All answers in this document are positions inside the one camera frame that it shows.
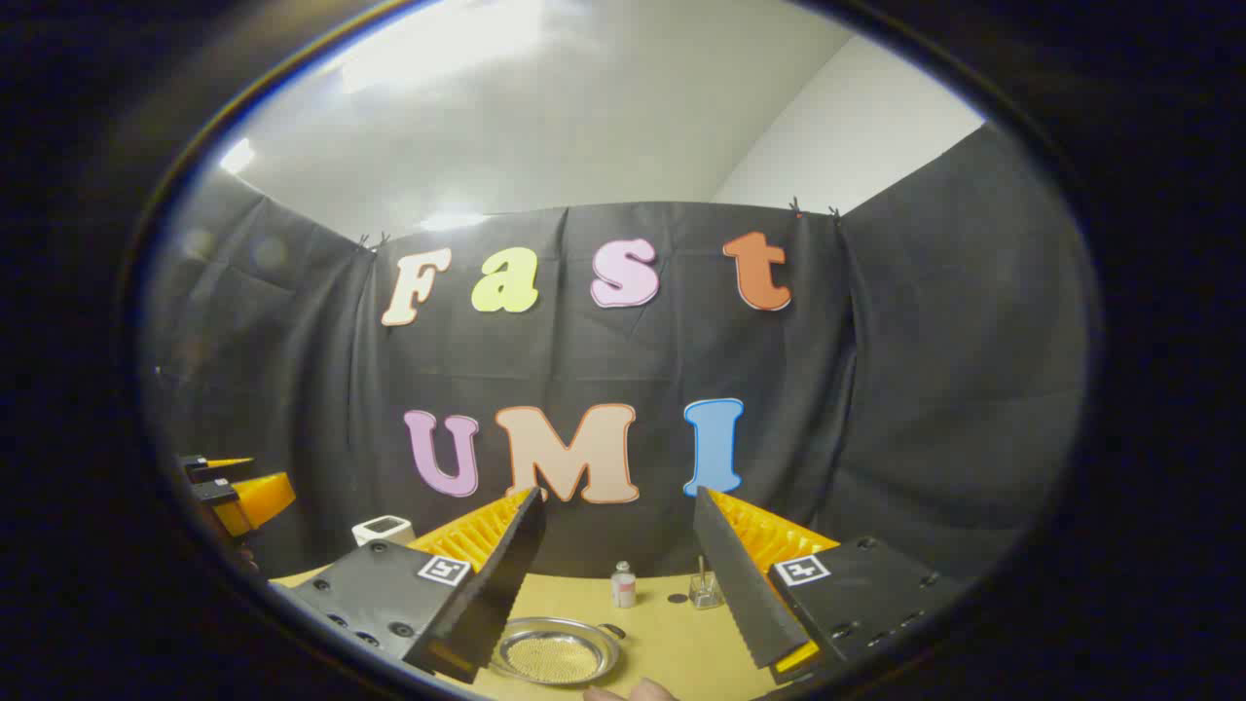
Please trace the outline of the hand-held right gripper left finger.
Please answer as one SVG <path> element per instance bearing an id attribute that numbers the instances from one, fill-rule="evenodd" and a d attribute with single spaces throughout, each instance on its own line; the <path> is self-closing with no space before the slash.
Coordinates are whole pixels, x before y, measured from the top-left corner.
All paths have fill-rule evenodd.
<path id="1" fill-rule="evenodd" d="M 343 642 L 473 684 L 541 545 L 545 506 L 538 488 L 520 491 L 411 544 L 371 538 L 307 581 L 272 586 Z"/>

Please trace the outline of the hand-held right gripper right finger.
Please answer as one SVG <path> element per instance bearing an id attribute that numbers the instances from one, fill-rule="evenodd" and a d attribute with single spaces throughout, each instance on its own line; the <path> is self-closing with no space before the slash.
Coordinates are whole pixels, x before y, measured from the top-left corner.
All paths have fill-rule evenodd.
<path id="1" fill-rule="evenodd" d="M 753 665 L 775 684 L 877 657 L 971 586 L 881 538 L 831 540 L 704 487 L 693 528 Z"/>

